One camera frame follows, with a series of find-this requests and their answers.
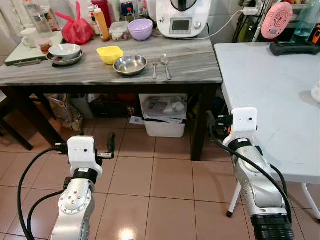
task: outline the red plastic bag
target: red plastic bag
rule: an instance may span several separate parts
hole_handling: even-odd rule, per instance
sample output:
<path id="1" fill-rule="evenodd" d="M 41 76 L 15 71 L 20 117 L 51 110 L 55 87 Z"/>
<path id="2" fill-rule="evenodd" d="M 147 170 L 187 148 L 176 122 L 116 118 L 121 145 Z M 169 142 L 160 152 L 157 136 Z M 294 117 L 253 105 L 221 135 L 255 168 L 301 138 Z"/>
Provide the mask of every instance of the red plastic bag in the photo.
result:
<path id="1" fill-rule="evenodd" d="M 62 29 L 63 38 L 70 44 L 81 45 L 87 43 L 95 33 L 92 26 L 84 18 L 81 18 L 81 6 L 78 1 L 75 6 L 76 20 L 60 12 L 55 12 L 55 14 L 68 21 Z"/>

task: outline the white bin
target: white bin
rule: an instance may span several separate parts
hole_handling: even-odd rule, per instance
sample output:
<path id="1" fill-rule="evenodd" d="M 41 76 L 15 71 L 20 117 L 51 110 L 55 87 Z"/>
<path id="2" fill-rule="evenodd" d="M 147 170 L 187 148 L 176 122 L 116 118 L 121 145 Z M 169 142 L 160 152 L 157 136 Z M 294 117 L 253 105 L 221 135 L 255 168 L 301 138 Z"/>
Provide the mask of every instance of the white bin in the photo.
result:
<path id="1" fill-rule="evenodd" d="M 187 94 L 139 94 L 142 114 L 144 113 L 143 102 L 149 97 L 170 97 L 179 96 L 188 100 Z M 144 125 L 147 134 L 150 137 L 164 137 L 164 138 L 181 138 L 185 132 L 184 123 L 168 123 L 158 121 L 144 120 Z"/>

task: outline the cutting board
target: cutting board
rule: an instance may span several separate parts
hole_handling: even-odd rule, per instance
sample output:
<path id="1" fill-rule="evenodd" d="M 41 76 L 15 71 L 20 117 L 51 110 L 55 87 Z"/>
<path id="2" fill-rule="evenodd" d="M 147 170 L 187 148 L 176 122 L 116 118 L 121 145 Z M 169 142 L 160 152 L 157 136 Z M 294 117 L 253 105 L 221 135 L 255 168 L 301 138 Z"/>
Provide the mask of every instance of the cutting board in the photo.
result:
<path id="1" fill-rule="evenodd" d="M 61 31 L 54 31 L 50 37 L 53 45 L 59 45 L 63 41 Z M 47 60 L 46 55 L 40 51 L 40 48 L 30 48 L 22 42 L 13 50 L 10 56 L 5 60 L 5 65 L 12 66 L 17 63 L 24 63 L 34 60 Z"/>

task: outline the orange bottle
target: orange bottle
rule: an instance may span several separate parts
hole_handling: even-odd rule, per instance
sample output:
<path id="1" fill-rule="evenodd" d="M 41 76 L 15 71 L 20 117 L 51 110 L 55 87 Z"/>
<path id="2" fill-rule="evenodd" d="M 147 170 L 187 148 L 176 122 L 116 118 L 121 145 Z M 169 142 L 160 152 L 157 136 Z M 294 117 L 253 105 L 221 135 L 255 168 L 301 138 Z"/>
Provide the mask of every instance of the orange bottle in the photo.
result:
<path id="1" fill-rule="evenodd" d="M 101 32 L 101 39 L 104 42 L 107 42 L 110 40 L 110 36 L 109 36 L 109 31 L 108 31 L 108 27 L 106 24 L 106 20 L 105 20 L 105 15 L 102 12 L 101 8 L 99 8 L 98 6 L 95 6 L 95 10 L 94 10 L 94 17 L 96 22 L 98 23 L 100 32 Z"/>

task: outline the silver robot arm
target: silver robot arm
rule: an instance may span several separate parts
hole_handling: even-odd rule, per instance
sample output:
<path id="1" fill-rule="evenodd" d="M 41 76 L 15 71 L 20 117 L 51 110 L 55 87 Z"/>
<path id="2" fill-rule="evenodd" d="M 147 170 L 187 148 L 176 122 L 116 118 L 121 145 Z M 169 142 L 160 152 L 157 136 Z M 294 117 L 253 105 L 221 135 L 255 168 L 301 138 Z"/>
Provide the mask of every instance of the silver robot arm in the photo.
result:
<path id="1" fill-rule="evenodd" d="M 241 185 L 242 199 L 245 200 L 245 206 L 250 214 L 255 237 L 257 240 L 293 240 L 294 233 L 287 212 L 288 207 L 290 210 L 289 202 L 284 200 L 279 189 L 261 171 L 243 159 L 249 159 L 267 175 L 271 175 L 271 166 L 262 156 L 262 151 L 252 145 L 257 131 L 257 109 L 235 108 L 231 114 L 230 134 L 223 141 L 223 145 L 217 143 L 233 154 L 234 174 Z M 221 123 L 222 118 L 215 120 L 212 113 L 209 113 L 209 127 L 212 128 L 217 122 L 218 125 L 224 125 Z"/>
<path id="2" fill-rule="evenodd" d="M 90 217 L 95 209 L 95 184 L 103 173 L 101 159 L 114 157 L 115 135 L 109 136 L 108 153 L 98 154 L 95 140 L 90 136 L 71 137 L 67 148 L 73 177 L 60 196 L 59 216 L 51 240 L 87 240 Z"/>

